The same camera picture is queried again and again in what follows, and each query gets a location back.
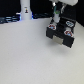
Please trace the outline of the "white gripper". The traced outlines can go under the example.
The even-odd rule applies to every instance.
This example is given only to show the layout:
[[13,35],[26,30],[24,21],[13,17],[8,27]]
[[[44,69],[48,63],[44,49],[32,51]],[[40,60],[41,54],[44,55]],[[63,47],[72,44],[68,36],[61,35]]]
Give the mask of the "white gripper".
[[62,2],[64,4],[68,4],[71,6],[74,6],[77,4],[78,0],[51,0],[52,2],[58,3],[58,2]]

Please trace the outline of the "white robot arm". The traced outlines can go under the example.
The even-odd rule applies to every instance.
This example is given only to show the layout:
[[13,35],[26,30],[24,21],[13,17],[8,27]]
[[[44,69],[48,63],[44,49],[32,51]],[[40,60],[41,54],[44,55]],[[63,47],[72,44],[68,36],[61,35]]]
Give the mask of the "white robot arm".
[[78,0],[20,0],[21,19],[29,20],[33,14],[50,13],[53,3],[59,2],[74,6]]

